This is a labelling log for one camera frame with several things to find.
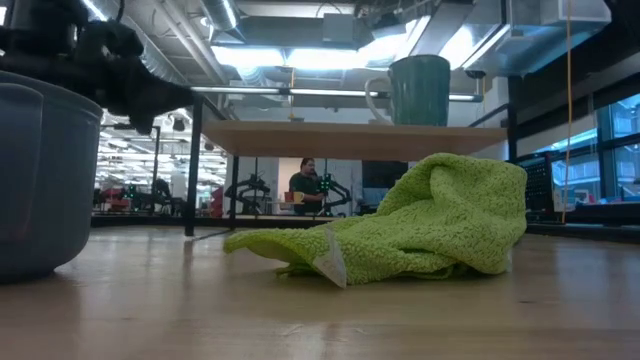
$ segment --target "person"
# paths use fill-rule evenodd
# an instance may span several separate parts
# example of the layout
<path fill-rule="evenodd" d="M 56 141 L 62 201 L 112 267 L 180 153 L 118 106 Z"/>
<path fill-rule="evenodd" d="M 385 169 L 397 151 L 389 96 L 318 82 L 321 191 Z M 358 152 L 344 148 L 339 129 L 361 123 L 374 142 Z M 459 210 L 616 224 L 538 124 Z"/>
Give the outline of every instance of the person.
<path fill-rule="evenodd" d="M 300 172 L 293 174 L 289 179 L 289 191 L 304 194 L 303 204 L 293 206 L 296 215 L 315 215 L 322 210 L 324 193 L 318 187 L 318 175 L 315 169 L 316 162 L 312 158 L 304 158 L 300 163 Z"/>

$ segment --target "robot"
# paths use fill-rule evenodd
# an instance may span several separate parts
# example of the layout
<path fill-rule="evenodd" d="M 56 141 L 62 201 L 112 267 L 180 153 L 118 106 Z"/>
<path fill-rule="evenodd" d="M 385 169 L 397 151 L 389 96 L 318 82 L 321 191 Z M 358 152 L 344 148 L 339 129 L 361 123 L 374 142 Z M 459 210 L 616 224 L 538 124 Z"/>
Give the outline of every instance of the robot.
<path fill-rule="evenodd" d="M 81 0 L 20 0 L 8 27 L 0 27 L 0 71 L 64 87 L 114 115 L 128 116 L 141 134 L 153 119 L 192 105 L 191 89 L 151 74 L 140 60 L 144 47 L 116 19 L 89 21 Z"/>

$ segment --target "microfiber towel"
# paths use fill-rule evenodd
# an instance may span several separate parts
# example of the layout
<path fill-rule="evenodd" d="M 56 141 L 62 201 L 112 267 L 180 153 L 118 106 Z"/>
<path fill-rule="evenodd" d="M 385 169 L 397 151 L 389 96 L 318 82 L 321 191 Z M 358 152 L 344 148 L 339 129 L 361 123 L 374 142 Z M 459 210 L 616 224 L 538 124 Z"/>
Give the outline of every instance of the microfiber towel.
<path fill-rule="evenodd" d="M 240 248 L 290 264 L 282 273 L 319 272 L 313 261 L 329 250 L 330 226 L 348 284 L 390 277 L 447 278 L 469 267 L 499 274 L 524 234 L 526 172 L 502 161 L 435 154 L 410 169 L 373 215 L 310 229 L 269 229 L 229 237 Z"/>

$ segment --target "red object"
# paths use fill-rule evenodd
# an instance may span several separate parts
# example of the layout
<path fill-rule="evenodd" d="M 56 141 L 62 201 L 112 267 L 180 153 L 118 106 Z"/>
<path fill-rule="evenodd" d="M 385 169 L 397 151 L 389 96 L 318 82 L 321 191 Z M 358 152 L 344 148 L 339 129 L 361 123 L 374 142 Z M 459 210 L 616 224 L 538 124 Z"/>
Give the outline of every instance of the red object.
<path fill-rule="evenodd" d="M 209 208 L 211 209 L 211 217 L 212 218 L 221 218 L 224 211 L 222 210 L 222 203 L 224 200 L 224 192 L 223 187 L 219 187 L 216 190 L 211 192 L 211 203 L 209 204 Z"/>

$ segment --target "gray bucket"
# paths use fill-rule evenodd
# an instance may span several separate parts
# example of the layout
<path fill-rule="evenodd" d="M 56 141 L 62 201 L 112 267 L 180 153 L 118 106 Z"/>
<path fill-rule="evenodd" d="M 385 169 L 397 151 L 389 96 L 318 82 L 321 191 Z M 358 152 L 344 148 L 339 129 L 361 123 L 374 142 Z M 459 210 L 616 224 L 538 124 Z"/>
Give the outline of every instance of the gray bucket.
<path fill-rule="evenodd" d="M 0 71 L 0 281 L 50 273 L 89 237 L 102 109 Z"/>

